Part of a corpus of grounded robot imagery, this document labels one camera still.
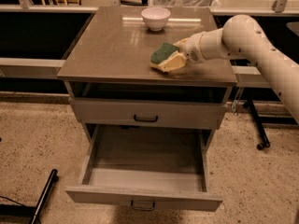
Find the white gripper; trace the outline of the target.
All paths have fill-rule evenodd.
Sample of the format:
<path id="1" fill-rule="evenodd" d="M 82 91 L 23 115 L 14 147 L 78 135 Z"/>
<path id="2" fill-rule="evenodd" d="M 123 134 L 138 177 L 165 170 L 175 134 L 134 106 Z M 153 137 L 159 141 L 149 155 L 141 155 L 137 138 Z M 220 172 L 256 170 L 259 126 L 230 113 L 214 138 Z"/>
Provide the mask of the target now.
<path id="1" fill-rule="evenodd" d="M 204 32 L 192 35 L 174 43 L 173 45 L 181 48 L 181 52 L 175 51 L 169 58 L 158 65 L 162 72 L 170 72 L 185 66 L 187 60 L 190 63 L 203 63 L 206 59 L 201 51 L 201 38 Z"/>

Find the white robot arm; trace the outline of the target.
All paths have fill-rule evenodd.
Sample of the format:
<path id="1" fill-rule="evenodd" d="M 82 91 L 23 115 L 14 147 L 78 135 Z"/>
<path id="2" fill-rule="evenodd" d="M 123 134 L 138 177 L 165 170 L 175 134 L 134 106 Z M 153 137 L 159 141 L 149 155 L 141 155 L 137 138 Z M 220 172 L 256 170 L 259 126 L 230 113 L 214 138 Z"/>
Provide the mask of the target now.
<path id="1" fill-rule="evenodd" d="M 250 61 L 258 69 L 299 122 L 299 64 L 276 49 L 259 23 L 248 15 L 233 16 L 220 29 L 197 33 L 175 44 L 162 44 L 151 55 L 150 65 L 170 72 L 186 63 L 239 58 Z"/>

